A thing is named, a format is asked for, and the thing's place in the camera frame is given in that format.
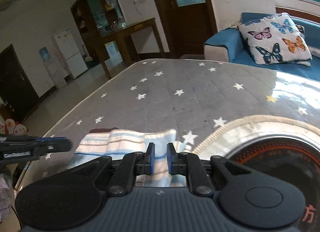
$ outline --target butterfly print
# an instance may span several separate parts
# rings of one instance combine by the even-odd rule
[[[284,25],[276,22],[271,22],[271,24],[275,26],[283,34],[286,34],[285,30],[288,30],[290,33],[293,32],[293,28],[291,27],[291,24],[288,19],[284,20]]]
[[[268,65],[271,63],[271,59],[277,60],[278,62],[283,62],[283,57],[280,54],[280,45],[275,43],[272,48],[272,52],[266,50],[263,47],[256,47],[256,49],[263,55],[264,62]]]
[[[263,31],[249,31],[248,33],[254,36],[255,39],[269,39],[272,37],[270,27],[265,28]]]
[[[303,26],[300,26],[300,25],[296,25],[297,29],[300,31],[300,33],[304,34],[304,27]]]
[[[253,23],[260,23],[260,22],[261,22],[261,19],[254,19],[254,20],[247,21],[244,25],[249,26]]]
[[[296,42],[293,42],[289,39],[282,39],[284,43],[288,46],[288,49],[291,53],[295,53],[297,50],[300,52],[302,50],[303,52],[306,51],[306,46],[302,42],[302,38],[300,36],[297,36]]]

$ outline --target red chinese character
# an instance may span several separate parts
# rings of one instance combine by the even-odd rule
[[[304,215],[302,222],[305,222],[307,220],[307,218],[310,216],[310,218],[307,222],[310,224],[312,223],[313,218],[315,216],[314,212],[312,212],[312,211],[316,211],[316,209],[311,204],[309,204],[309,206],[306,207],[306,214]]]

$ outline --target black plastic part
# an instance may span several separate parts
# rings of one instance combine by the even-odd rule
[[[299,221],[305,198],[295,186],[225,158],[211,157],[213,171],[226,179],[218,203],[236,222],[258,229],[279,229]]]
[[[143,153],[137,154],[137,152],[124,155],[119,167],[107,186],[107,193],[110,196],[123,196],[131,192],[136,181],[135,162],[136,160],[143,159],[143,157]]]
[[[23,224],[42,230],[64,230],[87,221],[99,210],[106,193],[94,185],[112,158],[100,157],[73,169],[39,180],[19,192],[16,211]]]
[[[96,216],[67,232],[263,232],[228,218],[212,198],[197,197],[186,187],[134,187],[112,197]],[[279,232],[298,232],[290,227]],[[36,232],[26,226],[21,232]]]
[[[168,169],[171,175],[180,174],[187,178],[189,190],[200,197],[212,197],[212,184],[199,157],[193,153],[177,154],[173,143],[167,144]]]
[[[122,160],[110,156],[32,183],[19,192],[15,207],[22,222],[40,230],[65,230],[91,219],[108,200],[133,189],[136,177],[151,174],[155,145]]]
[[[171,174],[188,188],[134,187],[137,175],[152,173],[154,147],[27,186],[15,201],[22,231],[296,231],[305,199],[295,186],[220,156],[200,160],[168,144]]]
[[[70,140],[64,137],[38,138],[31,135],[10,135],[0,142],[0,165],[38,160],[52,152],[72,149]]]

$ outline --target butterfly pillow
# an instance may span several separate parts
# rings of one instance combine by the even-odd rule
[[[239,25],[257,64],[295,63],[310,66],[312,56],[289,14],[281,13]]]

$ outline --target white refrigerator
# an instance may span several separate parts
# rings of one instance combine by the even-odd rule
[[[65,29],[55,34],[53,37],[66,60],[66,64],[68,65],[73,79],[88,70],[69,29]]]

